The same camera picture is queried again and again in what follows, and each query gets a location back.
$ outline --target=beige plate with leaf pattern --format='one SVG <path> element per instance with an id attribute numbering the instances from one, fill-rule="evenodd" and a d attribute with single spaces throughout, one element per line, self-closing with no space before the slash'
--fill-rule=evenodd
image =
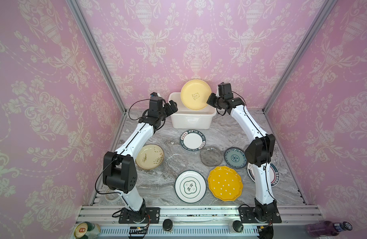
<path id="1" fill-rule="evenodd" d="M 163 150 L 158 145 L 145 145 L 136 158 L 137 165 L 142 169 L 154 169 L 163 161 Z"/>

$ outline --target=pink wallpaper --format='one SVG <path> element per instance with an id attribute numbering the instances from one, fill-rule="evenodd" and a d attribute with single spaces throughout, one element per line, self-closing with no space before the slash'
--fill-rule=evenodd
<path id="1" fill-rule="evenodd" d="M 0 239 L 66 239 L 120 112 L 65 1 L 0 1 Z"/>
<path id="2" fill-rule="evenodd" d="M 127 107 L 199 78 L 213 91 L 230 82 L 259 109 L 323 2 L 79 0 Z"/>
<path id="3" fill-rule="evenodd" d="M 367 0 L 337 2 L 268 116 L 308 201 L 367 238 Z"/>

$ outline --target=black mounting plate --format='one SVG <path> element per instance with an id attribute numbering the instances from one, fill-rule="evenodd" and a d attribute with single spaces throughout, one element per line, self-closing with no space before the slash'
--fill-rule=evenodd
<path id="1" fill-rule="evenodd" d="M 159 216 L 160 216 L 160 208 L 146 208 L 146 214 L 150 216 L 150 224 L 157 224 L 159 223 Z M 121 214 L 118 218 L 119 224 L 133 224 L 134 222 L 129 219 L 129 215 L 127 213 Z M 140 223 L 148 223 L 148 217 Z"/>
<path id="2" fill-rule="evenodd" d="M 250 207 L 240 207 L 238 208 L 239 211 L 239 218 L 242 223 L 260 223 L 255 218 L 254 209 Z M 279 213 L 276 211 L 274 213 L 274 217 L 272 218 L 272 223 L 282 223 L 282 219 L 279 216 L 276 215 L 276 213 Z"/>

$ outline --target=can lid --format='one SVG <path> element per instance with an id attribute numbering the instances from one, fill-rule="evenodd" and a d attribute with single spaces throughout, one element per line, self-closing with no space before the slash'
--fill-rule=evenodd
<path id="1" fill-rule="evenodd" d="M 88 231 L 88 224 L 86 224 L 85 222 L 80 223 L 76 227 L 76 230 L 74 231 L 74 237 L 77 239 L 82 238 L 87 231 Z"/>
<path id="2" fill-rule="evenodd" d="M 340 225 L 345 231 L 352 231 L 353 229 L 353 226 L 347 221 L 342 222 Z"/>

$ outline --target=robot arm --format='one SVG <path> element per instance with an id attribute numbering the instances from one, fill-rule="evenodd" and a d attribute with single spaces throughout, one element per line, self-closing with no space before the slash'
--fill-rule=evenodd
<path id="1" fill-rule="evenodd" d="M 104 156 L 103 184 L 121 195 L 125 203 L 121 214 L 133 222 L 142 222 L 146 214 L 145 200 L 138 194 L 135 186 L 137 182 L 137 170 L 134 163 L 136 157 L 146 141 L 160 129 L 161 122 L 178 111 L 174 101 L 162 106 L 163 101 L 165 102 L 163 98 L 153 92 L 149 109 L 143 113 L 132 135 L 114 153 L 107 152 Z"/>
<path id="2" fill-rule="evenodd" d="M 268 135 L 251 117 L 243 101 L 231 90 L 230 83 L 218 85 L 217 94 L 212 93 L 207 100 L 212 107 L 224 109 L 241 126 L 246 133 L 250 145 L 245 150 L 245 155 L 255 176 L 255 216 L 258 221 L 273 220 L 281 222 L 276 200 L 271 189 L 270 162 L 275 145 L 273 134 Z"/>

